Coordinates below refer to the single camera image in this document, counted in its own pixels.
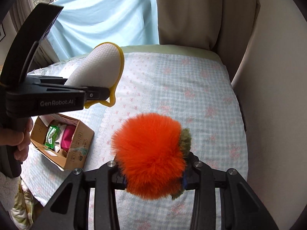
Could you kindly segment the person's left hand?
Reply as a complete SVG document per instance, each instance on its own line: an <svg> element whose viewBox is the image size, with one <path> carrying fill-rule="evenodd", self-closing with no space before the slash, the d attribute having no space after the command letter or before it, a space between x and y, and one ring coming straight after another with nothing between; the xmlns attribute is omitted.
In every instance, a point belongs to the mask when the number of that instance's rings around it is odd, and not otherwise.
<svg viewBox="0 0 307 230"><path fill-rule="evenodd" d="M33 128L32 118L29 118L23 132L1 128L1 145L16 146L14 158L18 161L25 161L28 157L30 145L30 132Z"/></svg>

